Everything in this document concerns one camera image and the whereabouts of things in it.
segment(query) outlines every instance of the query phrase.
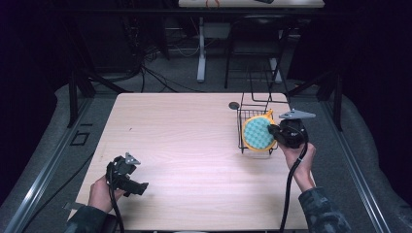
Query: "human hand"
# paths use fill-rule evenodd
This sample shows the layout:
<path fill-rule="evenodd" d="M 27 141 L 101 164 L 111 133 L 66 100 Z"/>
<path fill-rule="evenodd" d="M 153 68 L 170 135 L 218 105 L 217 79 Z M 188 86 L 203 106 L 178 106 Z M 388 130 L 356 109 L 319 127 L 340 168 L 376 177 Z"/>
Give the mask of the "human hand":
<path fill-rule="evenodd" d="M 126 191 L 121 189 L 115 190 L 116 201 L 118 201 L 125 192 Z M 105 213 L 109 213 L 113 209 L 112 201 L 109 195 L 109 186 L 107 185 L 105 176 L 101 177 L 90 186 L 88 205 Z"/>
<path fill-rule="evenodd" d="M 287 148 L 282 144 L 278 145 L 279 148 L 283 151 L 286 158 L 286 162 L 290 169 L 293 166 L 294 162 L 299 158 L 300 153 L 303 150 L 304 144 L 301 144 L 298 149 Z M 315 153 L 315 146 L 313 146 L 311 143 L 308 143 L 306 154 L 293 173 L 294 180 L 296 181 L 297 185 L 299 186 L 302 192 L 312 187 L 315 187 L 315 183 L 313 182 L 312 177 L 310 175 Z"/>

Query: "desk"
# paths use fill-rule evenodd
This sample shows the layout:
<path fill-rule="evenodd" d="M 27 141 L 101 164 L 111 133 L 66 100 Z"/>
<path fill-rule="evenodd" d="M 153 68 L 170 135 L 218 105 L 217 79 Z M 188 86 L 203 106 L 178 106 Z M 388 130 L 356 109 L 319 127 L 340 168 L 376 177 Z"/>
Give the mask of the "desk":
<path fill-rule="evenodd" d="M 254 0 L 219 0 L 219 8 L 322 8 L 325 5 L 323 0 L 276 0 L 271 4 L 261 3 Z M 179 6 L 182 8 L 218 8 L 215 0 L 180 0 Z M 203 18 L 199 21 L 199 65 L 197 68 L 197 81 L 203 83 L 206 70 L 206 53 L 204 49 L 204 23 Z M 271 59 L 270 65 L 276 67 L 276 61 Z M 280 74 L 276 74 L 276 81 L 281 80 Z"/>
<path fill-rule="evenodd" d="M 109 116 L 77 202 L 87 203 L 90 185 L 107 164 L 129 151 L 141 161 L 131 179 L 149 183 L 142 196 L 121 198 L 125 229 L 279 229 L 288 167 L 280 150 L 238 148 L 237 112 L 228 104 L 241 93 L 125 93 Z M 264 99 L 267 94 L 255 94 Z M 283 94 L 274 100 L 286 101 Z M 274 119 L 289 111 L 270 103 Z M 292 182 L 287 229 L 307 229 Z"/>

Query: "black sleeve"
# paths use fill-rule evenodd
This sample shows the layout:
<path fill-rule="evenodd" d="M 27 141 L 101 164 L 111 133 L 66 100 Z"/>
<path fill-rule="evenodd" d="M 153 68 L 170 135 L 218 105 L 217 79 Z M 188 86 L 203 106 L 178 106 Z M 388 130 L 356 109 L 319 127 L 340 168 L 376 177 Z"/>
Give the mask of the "black sleeve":
<path fill-rule="evenodd" d="M 314 187 L 299 196 L 310 232 L 351 232 L 351 227 L 322 187 Z"/>
<path fill-rule="evenodd" d="M 90 206 L 80 207 L 67 221 L 65 233 L 99 233 L 106 213 Z"/>

